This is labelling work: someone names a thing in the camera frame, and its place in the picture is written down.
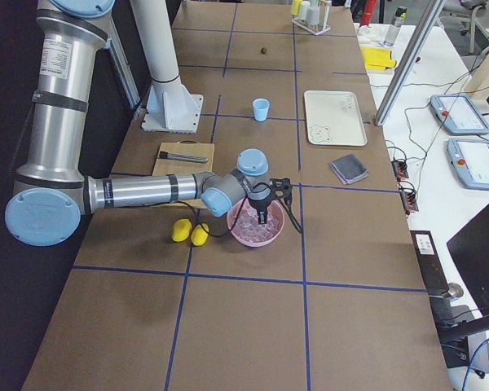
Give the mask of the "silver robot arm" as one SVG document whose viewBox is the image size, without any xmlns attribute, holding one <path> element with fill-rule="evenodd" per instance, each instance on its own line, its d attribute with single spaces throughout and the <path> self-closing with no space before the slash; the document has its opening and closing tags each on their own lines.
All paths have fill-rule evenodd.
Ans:
<svg viewBox="0 0 489 391">
<path fill-rule="evenodd" d="M 265 154 L 242 151 L 224 176 L 209 171 L 161 177 L 96 179 L 78 169 L 90 84 L 98 50 L 112 37 L 111 1 L 40 1 L 45 34 L 38 86 L 33 93 L 29 157 L 15 173 L 5 223 L 17 240 L 52 246 L 69 238 L 82 216 L 99 209 L 144 208 L 202 200 L 215 216 L 249 203 L 260 224 L 273 201 L 292 205 L 287 178 L 272 178 Z"/>
</svg>

